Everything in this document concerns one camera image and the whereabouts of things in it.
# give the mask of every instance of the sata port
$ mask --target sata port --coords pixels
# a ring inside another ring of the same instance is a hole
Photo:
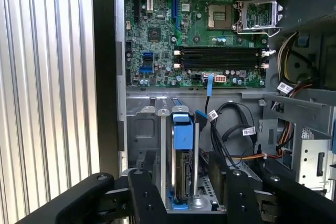
[[[143,56],[152,56],[153,57],[154,54],[152,52],[144,52],[142,55]]]

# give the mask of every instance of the blue plastic latch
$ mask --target blue plastic latch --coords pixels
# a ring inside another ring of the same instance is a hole
[[[177,211],[188,211],[188,205],[187,204],[183,204],[183,205],[172,204],[172,207],[173,207],[174,210],[177,210]]]
[[[332,134],[332,152],[336,154],[336,120],[334,121],[334,131]]]
[[[206,89],[206,96],[210,97],[212,95],[212,82],[214,81],[214,76],[209,74],[208,76],[208,85]]]
[[[187,113],[173,114],[174,148],[192,150],[194,142],[194,123]]]

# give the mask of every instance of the white sticker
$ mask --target white sticker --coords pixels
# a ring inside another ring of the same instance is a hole
[[[183,12],[190,12],[190,4],[182,4],[181,9]]]
[[[281,82],[278,86],[278,90],[280,90],[281,92],[288,94],[293,88],[291,86],[288,86],[287,84],[284,84],[283,82]]]
[[[210,111],[207,116],[208,116],[209,121],[212,122],[218,117],[218,114],[216,113],[215,110],[213,110],[213,111]]]
[[[251,127],[251,128],[246,128],[243,129],[243,136],[251,136],[256,134],[256,128]]]

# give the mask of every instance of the mounting hole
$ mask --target mounting hole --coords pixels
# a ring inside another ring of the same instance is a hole
[[[147,210],[148,211],[152,211],[154,209],[154,207],[151,205],[151,204],[149,204],[148,206],[147,206]]]

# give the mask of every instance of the screw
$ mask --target screw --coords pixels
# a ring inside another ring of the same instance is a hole
[[[99,175],[99,176],[97,177],[97,180],[105,180],[105,179],[107,179],[107,176],[104,175],[104,174]]]
[[[241,175],[241,171],[239,171],[239,170],[234,170],[234,171],[233,171],[233,175],[240,176],[240,175]]]
[[[271,176],[271,180],[273,180],[275,182],[278,182],[278,181],[280,181],[280,178],[277,177],[277,176]]]

